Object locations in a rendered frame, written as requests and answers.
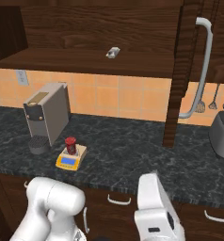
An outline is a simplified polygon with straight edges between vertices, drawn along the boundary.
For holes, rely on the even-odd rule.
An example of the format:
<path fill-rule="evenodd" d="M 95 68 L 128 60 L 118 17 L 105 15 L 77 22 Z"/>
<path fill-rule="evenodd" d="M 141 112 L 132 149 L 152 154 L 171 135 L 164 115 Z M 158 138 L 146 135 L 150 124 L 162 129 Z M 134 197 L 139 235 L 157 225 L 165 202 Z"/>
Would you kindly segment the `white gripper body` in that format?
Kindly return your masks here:
<path fill-rule="evenodd" d="M 157 174 L 151 172 L 140 176 L 137 189 L 137 207 L 142 209 L 165 208 L 172 215 L 174 208 Z"/>

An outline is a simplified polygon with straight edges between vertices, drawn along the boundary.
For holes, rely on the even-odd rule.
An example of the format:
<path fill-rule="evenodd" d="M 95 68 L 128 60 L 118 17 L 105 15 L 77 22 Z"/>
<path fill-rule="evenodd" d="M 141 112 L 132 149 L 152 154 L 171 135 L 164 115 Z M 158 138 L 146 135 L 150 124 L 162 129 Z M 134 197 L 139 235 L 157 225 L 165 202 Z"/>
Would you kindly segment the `yellow digital scale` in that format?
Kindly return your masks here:
<path fill-rule="evenodd" d="M 56 160 L 56 167 L 65 170 L 77 171 L 87 154 L 87 147 L 79 144 L 75 145 L 76 153 L 71 155 L 67 148 L 60 153 Z"/>

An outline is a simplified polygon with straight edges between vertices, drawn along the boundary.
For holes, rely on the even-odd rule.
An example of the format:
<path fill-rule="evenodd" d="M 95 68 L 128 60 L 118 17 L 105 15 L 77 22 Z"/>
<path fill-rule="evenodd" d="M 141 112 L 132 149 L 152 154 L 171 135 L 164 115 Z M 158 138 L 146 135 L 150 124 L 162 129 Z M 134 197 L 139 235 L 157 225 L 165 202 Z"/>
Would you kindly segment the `dark wood closed cabinet door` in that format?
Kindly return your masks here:
<path fill-rule="evenodd" d="M 211 22 L 214 34 L 206 82 L 224 84 L 224 0 L 202 0 L 202 3 L 200 16 Z M 199 30 L 199 34 L 189 78 L 193 82 L 200 80 L 206 44 L 205 28 L 201 26 L 197 27 L 197 30 Z"/>

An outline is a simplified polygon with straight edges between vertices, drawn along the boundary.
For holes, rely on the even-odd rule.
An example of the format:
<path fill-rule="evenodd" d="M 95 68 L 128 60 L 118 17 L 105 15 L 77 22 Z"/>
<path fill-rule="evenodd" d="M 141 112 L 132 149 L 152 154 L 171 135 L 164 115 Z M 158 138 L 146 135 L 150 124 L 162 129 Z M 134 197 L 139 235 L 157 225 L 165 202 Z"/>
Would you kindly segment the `dark wood drawer front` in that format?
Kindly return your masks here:
<path fill-rule="evenodd" d="M 115 191 L 85 188 L 88 241 L 139 241 L 134 213 L 136 196 Z M 127 206 L 108 202 L 107 195 L 116 201 L 128 201 Z"/>
<path fill-rule="evenodd" d="M 179 217 L 184 226 L 185 241 L 224 241 L 224 222 L 210 220 L 204 212 L 211 217 L 224 218 L 224 209 L 196 204 L 182 205 Z"/>

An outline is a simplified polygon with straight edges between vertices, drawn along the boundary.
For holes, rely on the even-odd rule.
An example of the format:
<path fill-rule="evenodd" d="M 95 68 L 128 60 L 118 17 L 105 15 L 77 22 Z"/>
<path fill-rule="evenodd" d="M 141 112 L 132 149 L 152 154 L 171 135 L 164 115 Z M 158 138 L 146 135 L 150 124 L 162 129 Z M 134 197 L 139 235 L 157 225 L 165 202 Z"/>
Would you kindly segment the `grey toaster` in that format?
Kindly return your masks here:
<path fill-rule="evenodd" d="M 209 139 L 215 153 L 224 158 L 224 111 L 219 111 L 209 130 Z"/>

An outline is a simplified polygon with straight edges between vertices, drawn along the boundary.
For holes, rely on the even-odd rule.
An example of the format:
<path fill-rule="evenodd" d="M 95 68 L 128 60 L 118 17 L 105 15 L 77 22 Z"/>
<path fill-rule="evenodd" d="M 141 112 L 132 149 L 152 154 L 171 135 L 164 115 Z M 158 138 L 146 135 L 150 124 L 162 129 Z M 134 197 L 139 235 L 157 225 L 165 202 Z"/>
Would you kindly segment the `red jar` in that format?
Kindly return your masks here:
<path fill-rule="evenodd" d="M 67 137 L 65 139 L 65 144 L 66 144 L 68 154 L 71 154 L 71 155 L 76 154 L 76 138 L 75 137 Z"/>

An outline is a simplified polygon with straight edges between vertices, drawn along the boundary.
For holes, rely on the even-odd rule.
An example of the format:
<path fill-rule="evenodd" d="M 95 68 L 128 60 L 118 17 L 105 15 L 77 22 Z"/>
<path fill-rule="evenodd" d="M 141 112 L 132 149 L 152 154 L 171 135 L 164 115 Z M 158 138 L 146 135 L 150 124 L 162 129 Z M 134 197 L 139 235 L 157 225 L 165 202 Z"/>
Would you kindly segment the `hanging slotted turner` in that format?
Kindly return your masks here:
<path fill-rule="evenodd" d="M 200 97 L 197 107 L 195 109 L 196 113 L 203 113 L 205 111 L 205 102 L 202 100 L 201 97 Z"/>

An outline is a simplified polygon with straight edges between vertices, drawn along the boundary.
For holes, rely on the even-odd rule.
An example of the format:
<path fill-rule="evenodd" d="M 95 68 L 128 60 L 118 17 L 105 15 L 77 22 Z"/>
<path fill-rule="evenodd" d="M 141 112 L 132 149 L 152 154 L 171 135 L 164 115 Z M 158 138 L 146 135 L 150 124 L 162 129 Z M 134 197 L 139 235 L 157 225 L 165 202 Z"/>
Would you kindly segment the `grey coffee machine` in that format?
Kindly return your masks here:
<path fill-rule="evenodd" d="M 24 102 L 33 154 L 48 152 L 69 122 L 71 110 L 66 83 L 48 83 Z"/>

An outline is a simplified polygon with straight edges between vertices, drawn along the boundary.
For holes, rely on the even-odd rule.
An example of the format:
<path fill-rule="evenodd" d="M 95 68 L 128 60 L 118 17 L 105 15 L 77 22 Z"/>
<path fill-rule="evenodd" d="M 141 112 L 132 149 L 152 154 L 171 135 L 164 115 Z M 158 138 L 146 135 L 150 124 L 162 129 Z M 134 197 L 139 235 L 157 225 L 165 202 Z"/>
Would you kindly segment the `dark wood wall cabinet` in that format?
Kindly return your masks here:
<path fill-rule="evenodd" d="M 172 76 L 183 0 L 0 0 L 19 7 L 28 47 L 1 69 Z M 105 55 L 119 47 L 115 58 Z"/>

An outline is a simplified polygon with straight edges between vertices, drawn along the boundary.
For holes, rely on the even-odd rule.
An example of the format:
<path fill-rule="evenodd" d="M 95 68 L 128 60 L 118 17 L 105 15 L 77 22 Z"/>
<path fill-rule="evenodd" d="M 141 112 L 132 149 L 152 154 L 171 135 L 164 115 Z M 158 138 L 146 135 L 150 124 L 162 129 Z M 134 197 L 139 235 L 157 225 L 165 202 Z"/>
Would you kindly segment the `white wall outlet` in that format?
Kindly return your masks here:
<path fill-rule="evenodd" d="M 16 70 L 18 84 L 21 86 L 28 86 L 28 79 L 25 70 Z"/>

